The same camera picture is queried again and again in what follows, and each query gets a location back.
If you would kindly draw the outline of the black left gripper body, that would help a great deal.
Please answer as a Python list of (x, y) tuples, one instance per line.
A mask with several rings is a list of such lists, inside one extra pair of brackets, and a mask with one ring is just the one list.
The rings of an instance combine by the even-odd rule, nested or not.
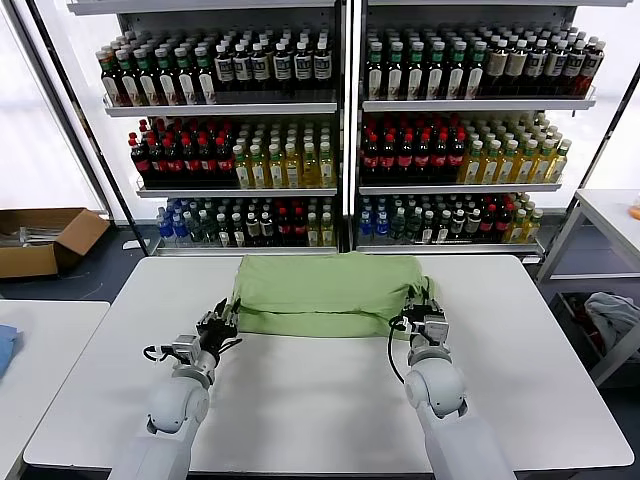
[(226, 326), (225, 324), (213, 325), (209, 329), (197, 329), (199, 344), (202, 351), (206, 351), (215, 359), (220, 358), (223, 344), (228, 339), (235, 339), (238, 329)]

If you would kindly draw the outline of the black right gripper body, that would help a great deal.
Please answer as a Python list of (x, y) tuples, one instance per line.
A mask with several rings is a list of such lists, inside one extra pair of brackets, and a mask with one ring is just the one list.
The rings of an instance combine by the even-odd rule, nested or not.
[(403, 311), (403, 318), (414, 334), (446, 334), (446, 317), (442, 308), (440, 313), (427, 313), (423, 305), (415, 304), (412, 310)]

